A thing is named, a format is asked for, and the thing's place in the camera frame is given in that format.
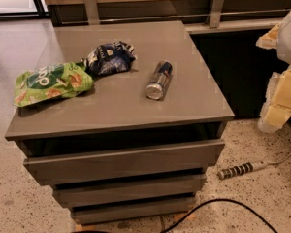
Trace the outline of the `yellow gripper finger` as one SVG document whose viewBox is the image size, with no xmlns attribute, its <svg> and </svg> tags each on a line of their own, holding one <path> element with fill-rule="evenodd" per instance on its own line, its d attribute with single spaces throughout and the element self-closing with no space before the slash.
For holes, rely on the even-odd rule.
<svg viewBox="0 0 291 233">
<path fill-rule="evenodd" d="M 291 65 L 282 74 L 272 73 L 265 97 L 258 128 L 265 133 L 275 133 L 291 117 Z"/>
<path fill-rule="evenodd" d="M 275 25 L 271 30 L 269 30 L 266 34 L 261 36 L 257 42 L 256 46 L 265 50 L 276 49 L 277 48 L 277 40 L 279 33 L 280 23 Z"/>
</svg>

